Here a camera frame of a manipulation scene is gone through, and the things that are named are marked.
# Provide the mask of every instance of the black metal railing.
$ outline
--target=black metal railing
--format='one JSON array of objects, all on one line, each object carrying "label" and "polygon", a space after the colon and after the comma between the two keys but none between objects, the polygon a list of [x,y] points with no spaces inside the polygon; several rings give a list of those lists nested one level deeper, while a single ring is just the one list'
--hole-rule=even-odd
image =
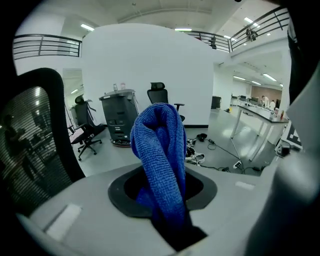
[{"label": "black metal railing", "polygon": [[274,30],[284,30],[284,27],[289,24],[289,19],[289,12],[284,7],[278,7],[267,12],[231,37],[231,51],[248,42],[253,42],[263,35],[267,36]]},{"label": "black metal railing", "polygon": [[204,42],[205,44],[212,47],[212,49],[221,50],[228,53],[231,52],[230,41],[222,35],[194,30],[184,33]]},{"label": "black metal railing", "polygon": [[22,34],[14,37],[15,60],[36,56],[80,57],[82,41],[51,34]]}]

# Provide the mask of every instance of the chair armrest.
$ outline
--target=chair armrest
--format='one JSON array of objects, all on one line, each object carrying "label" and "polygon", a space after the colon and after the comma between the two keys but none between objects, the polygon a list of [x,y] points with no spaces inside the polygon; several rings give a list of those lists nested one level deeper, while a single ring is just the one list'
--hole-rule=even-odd
[{"label": "chair armrest", "polygon": [[176,105],[176,110],[179,111],[180,106],[184,106],[185,104],[182,103],[174,103]]},{"label": "chair armrest", "polygon": [[75,128],[75,130],[80,129],[80,128],[84,127],[85,125],[86,125],[86,124],[85,124],[85,123],[83,123],[83,124],[79,125],[78,127],[76,127],[76,128]]}]

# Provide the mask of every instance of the blue towel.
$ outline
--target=blue towel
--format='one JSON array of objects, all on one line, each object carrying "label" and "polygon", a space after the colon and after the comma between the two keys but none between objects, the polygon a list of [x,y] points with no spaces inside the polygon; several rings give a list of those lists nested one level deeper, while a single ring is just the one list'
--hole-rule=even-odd
[{"label": "blue towel", "polygon": [[131,130],[133,153],[142,161],[148,184],[136,201],[153,209],[153,221],[177,231],[185,221],[186,131],[176,108],[156,103],[145,109]]}]

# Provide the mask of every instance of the white table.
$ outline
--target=white table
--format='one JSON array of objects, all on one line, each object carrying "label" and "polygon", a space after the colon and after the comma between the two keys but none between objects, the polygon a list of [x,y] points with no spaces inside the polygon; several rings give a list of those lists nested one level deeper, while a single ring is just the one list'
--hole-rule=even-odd
[{"label": "white table", "polygon": [[260,121],[262,121],[262,124],[260,126],[259,132],[257,134],[258,136],[260,135],[264,124],[267,124],[265,132],[263,133],[263,136],[262,136],[262,142],[260,143],[260,145],[258,145],[256,147],[255,151],[253,152],[253,154],[249,158],[249,160],[252,161],[256,157],[256,155],[259,152],[259,150],[261,149],[261,147],[266,142],[271,127],[272,126],[284,126],[285,124],[289,123],[289,120],[287,120],[285,118],[281,119],[280,116],[278,116],[278,117],[270,117],[270,111],[267,111],[265,109],[261,109],[261,108],[258,108],[258,107],[239,106],[239,112],[238,112],[238,115],[237,115],[235,126],[234,126],[232,134],[231,134],[231,139],[234,138],[235,133],[237,131],[242,111],[249,112],[255,118],[257,118]]}]

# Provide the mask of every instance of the floor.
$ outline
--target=floor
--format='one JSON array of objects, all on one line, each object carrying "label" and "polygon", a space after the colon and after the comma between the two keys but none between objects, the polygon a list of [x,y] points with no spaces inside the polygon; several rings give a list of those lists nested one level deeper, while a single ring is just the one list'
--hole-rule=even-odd
[{"label": "floor", "polygon": [[[241,115],[237,134],[233,138],[236,152],[230,140],[230,135],[236,122],[237,112],[236,107],[232,108],[232,113],[227,113],[220,109],[212,109],[209,118],[209,128],[187,128],[187,138],[194,139],[198,134],[205,133],[208,139],[213,140],[223,149],[234,155],[237,155],[238,152],[245,168],[268,166],[275,156],[275,147],[269,142],[264,145],[252,162],[249,161],[249,153],[253,152],[254,143],[256,141],[261,142],[261,137],[257,136],[261,123],[254,122],[254,120],[252,120],[253,117],[244,114]],[[140,163],[140,160],[133,154],[131,148],[116,147],[110,143],[108,129],[104,130],[95,138],[101,139],[103,142],[102,144],[97,143],[93,145],[97,151],[97,155],[93,155],[90,150],[86,150],[81,156],[82,161],[79,162],[86,176]],[[79,145],[73,146],[76,156],[79,154],[77,152],[78,147]],[[207,141],[197,141],[194,149],[198,153],[205,154],[205,162],[202,163],[202,165],[216,168],[229,167],[231,172],[241,173],[240,169],[233,169],[233,165],[238,161],[237,158],[218,147],[215,150],[209,150]],[[245,174],[260,176],[261,172],[248,168],[245,170]]]}]

